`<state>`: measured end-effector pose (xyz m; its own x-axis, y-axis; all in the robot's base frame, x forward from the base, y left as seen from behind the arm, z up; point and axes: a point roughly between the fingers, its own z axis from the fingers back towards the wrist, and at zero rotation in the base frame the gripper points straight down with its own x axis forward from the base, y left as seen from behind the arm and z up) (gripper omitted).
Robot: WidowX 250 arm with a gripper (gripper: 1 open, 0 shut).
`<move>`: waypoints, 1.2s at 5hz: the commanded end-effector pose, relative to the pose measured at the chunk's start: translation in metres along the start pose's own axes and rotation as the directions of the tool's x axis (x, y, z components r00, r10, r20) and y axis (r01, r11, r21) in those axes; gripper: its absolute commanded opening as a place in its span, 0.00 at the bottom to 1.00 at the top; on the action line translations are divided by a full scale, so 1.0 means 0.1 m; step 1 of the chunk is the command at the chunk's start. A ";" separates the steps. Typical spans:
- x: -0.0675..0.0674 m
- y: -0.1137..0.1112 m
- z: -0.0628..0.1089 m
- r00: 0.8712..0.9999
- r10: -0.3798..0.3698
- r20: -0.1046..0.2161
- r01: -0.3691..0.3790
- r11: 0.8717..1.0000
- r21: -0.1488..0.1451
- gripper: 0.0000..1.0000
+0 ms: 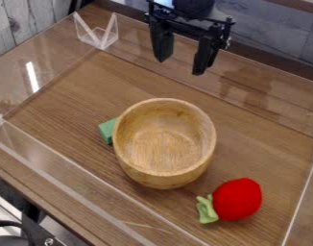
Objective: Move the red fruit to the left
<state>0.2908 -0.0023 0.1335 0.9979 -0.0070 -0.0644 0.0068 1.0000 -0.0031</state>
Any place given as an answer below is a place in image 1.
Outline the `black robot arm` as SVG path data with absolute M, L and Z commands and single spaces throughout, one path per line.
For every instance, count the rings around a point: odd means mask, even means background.
M 172 55 L 173 35 L 197 40 L 192 74 L 199 76 L 213 64 L 219 50 L 231 42 L 234 18 L 215 8 L 215 0 L 145 0 L 144 19 L 149 29 L 153 57 L 163 62 Z

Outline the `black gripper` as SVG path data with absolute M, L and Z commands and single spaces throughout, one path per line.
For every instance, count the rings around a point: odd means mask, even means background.
M 152 52 L 157 62 L 172 55 L 173 35 L 168 23 L 177 33 L 191 37 L 197 37 L 205 31 L 211 32 L 212 36 L 199 39 L 193 56 L 192 74 L 201 75 L 213 63 L 219 48 L 228 47 L 234 18 L 216 9 L 215 0 L 145 1 L 151 16 L 148 27 Z

